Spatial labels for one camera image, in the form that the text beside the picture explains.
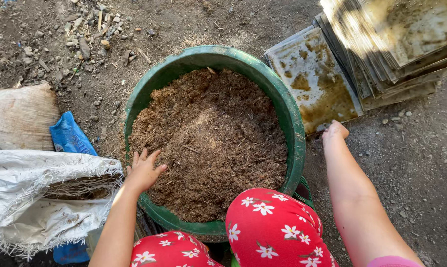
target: sawdust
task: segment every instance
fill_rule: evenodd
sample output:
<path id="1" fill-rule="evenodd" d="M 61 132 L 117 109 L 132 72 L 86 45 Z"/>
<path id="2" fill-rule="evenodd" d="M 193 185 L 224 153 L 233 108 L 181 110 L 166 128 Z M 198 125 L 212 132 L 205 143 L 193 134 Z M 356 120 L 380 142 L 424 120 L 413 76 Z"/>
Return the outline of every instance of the sawdust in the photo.
<path id="1" fill-rule="evenodd" d="M 229 70 L 193 71 L 151 94 L 133 124 L 130 151 L 161 149 L 169 169 L 147 192 L 188 222 L 225 220 L 255 187 L 279 188 L 288 154 L 271 100 Z"/>

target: blue plastic bag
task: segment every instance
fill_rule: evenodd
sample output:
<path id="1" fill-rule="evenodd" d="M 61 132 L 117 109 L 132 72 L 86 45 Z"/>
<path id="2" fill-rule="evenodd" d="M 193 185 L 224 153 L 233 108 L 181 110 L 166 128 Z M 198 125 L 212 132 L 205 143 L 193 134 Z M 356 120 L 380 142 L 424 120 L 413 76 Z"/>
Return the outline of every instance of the blue plastic bag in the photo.
<path id="1" fill-rule="evenodd" d="M 67 111 L 62 114 L 59 121 L 50 126 L 52 141 L 54 141 L 55 151 L 83 153 L 98 156 L 84 132 L 73 119 L 72 112 Z"/>
<path id="2" fill-rule="evenodd" d="M 83 153 L 98 156 L 84 132 L 73 119 L 72 112 L 62 114 L 59 121 L 50 126 L 52 141 L 57 152 Z M 58 264 L 77 263 L 90 260 L 85 244 L 66 244 L 54 248 L 54 261 Z"/>

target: green plastic basin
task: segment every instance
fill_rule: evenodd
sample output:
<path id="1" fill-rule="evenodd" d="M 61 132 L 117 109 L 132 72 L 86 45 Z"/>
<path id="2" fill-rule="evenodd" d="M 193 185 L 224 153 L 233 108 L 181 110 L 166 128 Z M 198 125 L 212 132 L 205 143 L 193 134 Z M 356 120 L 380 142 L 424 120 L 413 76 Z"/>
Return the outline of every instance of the green plastic basin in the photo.
<path id="1" fill-rule="evenodd" d="M 267 65 L 253 56 L 231 47 L 203 45 L 182 50 L 171 55 L 150 69 L 137 83 L 126 103 L 126 121 L 124 136 L 126 150 L 129 151 L 128 136 L 137 115 L 151 101 L 150 94 L 155 89 L 166 86 L 179 76 L 210 67 L 214 70 L 224 68 L 241 73 L 254 82 L 271 98 L 278 115 L 280 127 L 285 133 L 288 147 L 288 170 L 280 192 L 292 195 L 302 176 L 305 157 L 305 132 L 298 106 L 285 84 Z M 169 230 L 181 230 L 195 235 L 204 242 L 222 242 L 227 240 L 225 222 L 205 223 L 185 222 L 164 206 L 153 204 L 146 193 L 142 193 L 138 203 L 148 215 L 162 227 Z"/>

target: red floral pants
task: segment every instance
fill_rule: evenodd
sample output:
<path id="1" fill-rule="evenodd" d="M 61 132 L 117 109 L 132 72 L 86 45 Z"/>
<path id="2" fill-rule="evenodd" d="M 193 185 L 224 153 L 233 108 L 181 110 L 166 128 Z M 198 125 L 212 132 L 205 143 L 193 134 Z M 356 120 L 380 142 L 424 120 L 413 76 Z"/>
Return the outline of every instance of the red floral pants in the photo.
<path id="1" fill-rule="evenodd" d="M 322 241 L 322 224 L 309 206 L 274 190 L 250 189 L 230 205 L 227 235 L 235 258 L 250 266 L 338 266 Z M 145 237 L 133 246 L 131 267 L 221 266 L 207 248 L 181 231 Z"/>

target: dirt ground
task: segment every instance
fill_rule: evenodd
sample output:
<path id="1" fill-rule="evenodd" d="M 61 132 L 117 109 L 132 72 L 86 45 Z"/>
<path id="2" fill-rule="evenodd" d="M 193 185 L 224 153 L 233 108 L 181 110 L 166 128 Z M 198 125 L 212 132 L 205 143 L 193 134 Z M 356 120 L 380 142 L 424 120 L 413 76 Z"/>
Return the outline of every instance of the dirt ground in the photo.
<path id="1" fill-rule="evenodd" d="M 105 11 L 120 13 L 122 33 L 110 39 L 111 49 L 105 56 L 100 39 L 95 38 L 89 44 L 94 61 L 81 63 L 70 79 L 80 60 L 75 44 L 66 46 L 74 40 L 64 31 L 64 18 L 76 13 L 87 17 L 86 13 L 93 14 L 92 9 L 100 4 L 93 0 L 80 0 L 79 6 L 70 0 L 19 0 L 7 1 L 4 6 L 3 1 L 0 88 L 51 82 L 61 112 L 71 110 L 98 154 L 109 157 L 118 156 L 117 121 L 127 97 L 155 63 L 181 48 L 206 44 L 232 45 L 263 60 L 265 49 L 309 26 L 322 11 L 316 0 L 103 0 L 100 4 Z M 80 11 L 80 5 L 87 12 Z M 79 31 L 85 35 L 98 32 L 93 22 Z M 149 57 L 150 65 L 138 48 Z M 132 50 L 137 58 L 123 66 L 126 50 Z M 82 69 L 84 66 L 91 72 Z M 381 123 L 402 109 L 413 113 L 399 122 L 402 129 L 392 122 Z M 346 126 L 351 131 L 349 148 L 374 182 L 402 237 L 427 266 L 447 267 L 447 79 L 435 95 L 373 110 Z M 307 141 L 304 175 L 316 199 L 329 249 L 340 266 L 351 266 L 332 218 L 318 139 Z M 14 262 L 22 267 L 55 266 L 51 253 L 39 254 L 31 262 Z"/>

